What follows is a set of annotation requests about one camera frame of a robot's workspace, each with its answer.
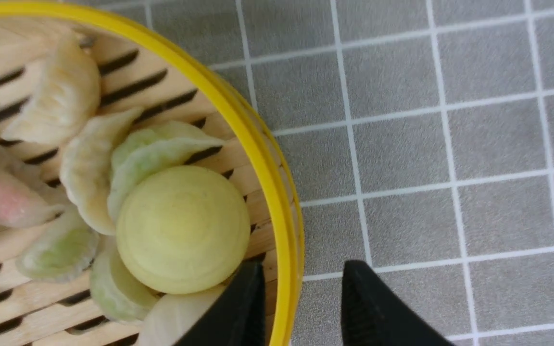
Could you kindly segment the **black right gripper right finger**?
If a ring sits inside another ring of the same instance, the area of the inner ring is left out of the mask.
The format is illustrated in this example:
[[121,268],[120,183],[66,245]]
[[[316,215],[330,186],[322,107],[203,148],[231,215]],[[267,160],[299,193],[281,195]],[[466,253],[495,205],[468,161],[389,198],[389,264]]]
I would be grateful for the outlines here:
[[451,346],[411,310],[365,261],[348,260],[341,278],[345,346]]

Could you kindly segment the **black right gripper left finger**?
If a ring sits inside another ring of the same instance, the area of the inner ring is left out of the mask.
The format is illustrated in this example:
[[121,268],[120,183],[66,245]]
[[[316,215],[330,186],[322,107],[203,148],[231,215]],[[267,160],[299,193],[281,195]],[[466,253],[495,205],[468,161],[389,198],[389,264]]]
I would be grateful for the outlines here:
[[264,346],[265,342],[263,265],[244,261],[220,297],[176,346]]

